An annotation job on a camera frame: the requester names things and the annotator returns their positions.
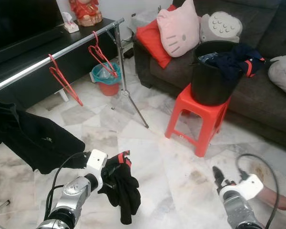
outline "sofa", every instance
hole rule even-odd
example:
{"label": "sofa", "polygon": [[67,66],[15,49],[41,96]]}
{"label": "sofa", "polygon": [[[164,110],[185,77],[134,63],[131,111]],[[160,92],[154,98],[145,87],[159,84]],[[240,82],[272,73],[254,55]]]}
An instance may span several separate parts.
{"label": "sofa", "polygon": [[[180,7],[184,0],[173,0]],[[286,0],[194,0],[198,16],[225,11],[243,24],[240,42],[270,58],[286,55]],[[134,39],[134,57],[141,84],[177,96],[195,74],[193,48],[172,58],[165,69]],[[243,77],[234,90],[226,119],[286,146],[286,93],[268,77],[269,61],[253,78]]]}

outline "red hanger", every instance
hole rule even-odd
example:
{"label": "red hanger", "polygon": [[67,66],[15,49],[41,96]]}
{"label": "red hanger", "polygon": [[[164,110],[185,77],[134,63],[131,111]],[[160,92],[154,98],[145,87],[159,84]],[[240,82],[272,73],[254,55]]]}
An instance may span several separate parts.
{"label": "red hanger", "polygon": [[63,76],[61,71],[58,68],[58,65],[51,54],[49,54],[50,59],[53,61],[55,67],[50,67],[49,70],[52,73],[52,75],[55,77],[55,79],[63,86],[63,88],[81,105],[83,106],[81,100],[79,99],[77,93],[73,90],[69,82],[66,80],[66,78]]}
{"label": "red hanger", "polygon": [[[111,65],[111,63],[108,61],[108,59],[106,58],[106,56],[102,53],[102,51],[101,51],[101,49],[100,49],[100,47],[99,47],[99,38],[97,37],[96,32],[95,32],[95,31],[92,31],[92,32],[93,32],[93,34],[94,34],[94,36],[95,36],[96,44],[95,44],[95,46],[90,45],[90,46],[88,47],[89,52],[90,52],[91,55],[103,66],[103,68],[105,68],[105,69],[106,69],[111,75],[113,75],[115,78],[118,78],[117,72],[115,71],[115,69],[113,68],[113,66]],[[94,55],[94,53],[92,52],[92,49],[94,49],[94,51],[96,52],[96,54],[99,56],[99,58],[100,58],[101,60],[105,60],[105,61],[109,64],[110,69],[109,69],[105,64],[103,64],[103,63],[99,60],[99,58],[98,58],[96,55]]]}

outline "metal rail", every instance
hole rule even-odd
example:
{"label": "metal rail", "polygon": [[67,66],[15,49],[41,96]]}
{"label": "metal rail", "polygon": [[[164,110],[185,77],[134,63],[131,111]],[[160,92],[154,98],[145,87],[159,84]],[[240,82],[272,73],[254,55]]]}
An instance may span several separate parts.
{"label": "metal rail", "polygon": [[[121,18],[121,19],[119,19],[117,21],[114,21],[113,23],[111,23],[111,24],[101,28],[100,30],[96,31],[96,34],[100,35],[100,34],[102,34],[104,32],[107,32],[108,30],[116,27],[117,25],[121,24],[124,21],[125,21],[124,18]],[[87,36],[87,37],[77,41],[76,43],[74,43],[74,44],[72,44],[72,45],[70,45],[70,46],[68,46],[68,47],[66,47],[66,48],[64,48],[62,50],[60,50],[59,52],[53,54],[52,56],[56,60],[57,58],[60,58],[61,56],[71,52],[72,50],[74,50],[77,47],[85,44],[86,42],[92,40],[93,38],[94,38],[94,34],[92,33],[91,35],[89,35],[89,36]],[[24,70],[22,70],[22,71],[20,71],[20,72],[18,72],[16,74],[14,74],[10,78],[8,78],[8,79],[6,79],[6,80],[4,80],[4,81],[2,81],[0,83],[0,90],[5,88],[5,87],[7,87],[7,86],[9,86],[9,85],[11,85],[12,83],[14,83],[16,81],[22,79],[26,75],[28,75],[28,74],[32,73],[33,71],[35,71],[35,70],[37,70],[37,69],[47,65],[50,62],[51,62],[51,59],[49,57],[47,57],[47,58],[43,59],[42,61],[39,61],[39,62],[31,65],[30,67],[27,67],[26,69],[24,69]]]}

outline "white wall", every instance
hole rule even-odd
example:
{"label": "white wall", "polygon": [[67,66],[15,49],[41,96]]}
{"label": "white wall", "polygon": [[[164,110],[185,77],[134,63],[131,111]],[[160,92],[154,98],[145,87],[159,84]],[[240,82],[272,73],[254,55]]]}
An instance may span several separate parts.
{"label": "white wall", "polygon": [[[129,25],[133,13],[155,10],[158,9],[159,5],[166,9],[172,2],[173,0],[99,0],[99,9],[105,18],[112,20],[125,18],[125,22],[120,25],[121,38],[128,39],[131,36],[131,31],[127,28],[127,25]],[[61,12],[71,13],[68,0],[57,0],[57,3]]]}

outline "black jacket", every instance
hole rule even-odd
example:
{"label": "black jacket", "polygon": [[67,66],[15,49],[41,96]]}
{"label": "black jacket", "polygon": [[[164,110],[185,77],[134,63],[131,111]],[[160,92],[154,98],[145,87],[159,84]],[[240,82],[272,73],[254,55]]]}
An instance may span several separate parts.
{"label": "black jacket", "polygon": [[[83,152],[85,143],[48,118],[0,103],[0,143],[14,151],[33,170],[48,174],[71,155]],[[83,168],[88,157],[78,155],[65,167]]]}

